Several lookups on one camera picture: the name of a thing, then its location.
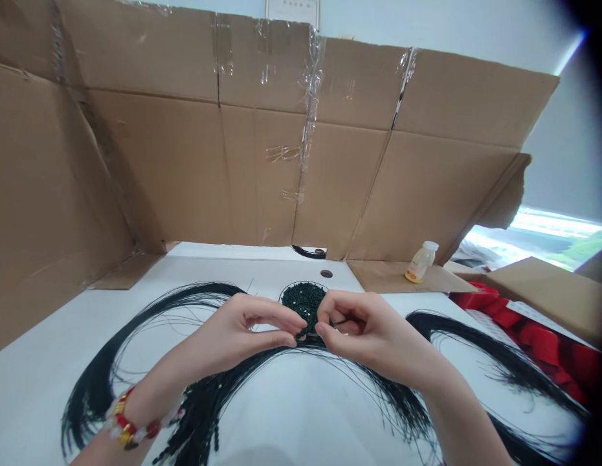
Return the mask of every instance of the white table surface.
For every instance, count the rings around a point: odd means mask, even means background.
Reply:
[[[0,465],[63,464],[60,419],[77,378],[118,329],[173,288],[225,281],[250,294],[277,299],[290,283],[309,280],[329,288],[363,291],[345,263],[308,260],[284,249],[260,249],[230,253],[225,247],[181,244],[131,290],[85,291],[0,351]],[[323,278],[322,269],[330,270],[333,277]],[[403,316],[431,309],[481,329],[443,294],[384,296]],[[209,314],[198,312],[201,318]],[[120,367],[130,372],[149,370],[195,328],[176,322],[149,326],[135,337]],[[490,379],[491,361],[484,354],[451,338],[441,341],[440,350],[498,417],[530,434],[551,436],[555,443],[571,443],[579,436],[581,426],[570,414]],[[211,454],[209,464],[439,464],[429,445],[407,445],[392,435],[388,425],[384,428],[375,399],[346,372],[310,355],[282,355],[267,364],[231,400],[220,423],[219,452]],[[141,377],[136,374],[132,379]],[[169,433],[159,436],[144,464],[160,453]]]

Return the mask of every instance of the black wire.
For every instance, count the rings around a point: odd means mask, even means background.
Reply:
[[[310,252],[306,251],[302,247],[291,245],[291,248],[295,250],[297,254],[301,254],[303,257],[307,257],[310,259],[326,259],[326,252]]]
[[[154,301],[118,331],[96,354],[74,386],[61,421],[61,447],[64,456],[66,457],[67,450],[72,452],[73,444],[83,449],[104,422],[107,409],[115,398],[113,381],[121,380],[118,375],[118,362],[126,344],[137,333],[145,330],[146,325],[158,316],[172,309],[193,305],[217,309],[236,293],[244,291],[227,283],[195,283],[180,287]],[[533,372],[525,367],[527,362],[520,355],[517,355],[518,360],[515,359],[512,348],[444,316],[415,312],[408,316],[407,320],[429,340],[433,333],[439,332],[460,337],[478,346],[497,361],[498,367],[503,370],[506,383],[545,395],[583,418],[583,412],[575,407],[575,403],[567,403],[566,399],[557,393],[558,387],[538,380],[545,377],[542,372]],[[196,325],[201,323],[195,315],[193,321]],[[178,466],[206,465],[211,446],[214,446],[215,451],[220,447],[219,420],[234,394],[273,358],[291,352],[320,357],[334,366],[341,364],[346,367],[350,372],[350,379],[373,395],[392,432],[398,432],[406,442],[422,439],[432,443],[432,425],[428,413],[418,395],[409,387],[385,379],[360,364],[331,355],[320,337],[308,335],[305,341],[299,341],[297,345],[297,348],[282,347],[263,351],[229,371],[211,375],[187,387],[183,401],[186,414],[178,422],[167,447],[155,463],[171,457],[173,463]],[[374,391],[356,372],[364,374],[370,380]],[[489,416],[510,456],[518,464],[530,466],[558,461],[543,450],[543,446],[550,446],[548,442],[529,436],[491,414]]]
[[[407,321],[428,341],[436,333],[466,341],[495,361],[499,380],[503,383],[539,394],[573,413],[581,421],[588,419],[588,411],[554,384],[521,351],[458,320],[439,314],[416,311],[407,316]]]

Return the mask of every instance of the bottle label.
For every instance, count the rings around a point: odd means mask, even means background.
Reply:
[[[407,280],[409,280],[410,282],[413,282],[413,283],[421,283],[422,279],[420,277],[418,277],[418,271],[419,271],[419,265],[415,262],[410,263],[409,268],[407,269],[407,272],[405,273]]]

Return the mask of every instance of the small bottle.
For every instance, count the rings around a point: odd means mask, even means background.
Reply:
[[[413,260],[409,264],[409,268],[405,272],[405,278],[413,283],[421,283],[424,274],[435,262],[435,251],[439,249],[439,245],[432,241],[424,241],[422,249],[416,252]]]

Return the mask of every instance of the beaded bracelet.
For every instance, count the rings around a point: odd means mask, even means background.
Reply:
[[[111,438],[118,439],[124,450],[137,448],[144,438],[153,439],[159,434],[162,428],[177,422],[184,415],[184,410],[180,409],[181,402],[178,402],[178,405],[161,420],[155,419],[147,427],[137,428],[124,416],[126,399],[134,388],[132,386],[115,399],[111,408],[107,411],[107,421],[104,425],[104,428],[109,431]]]

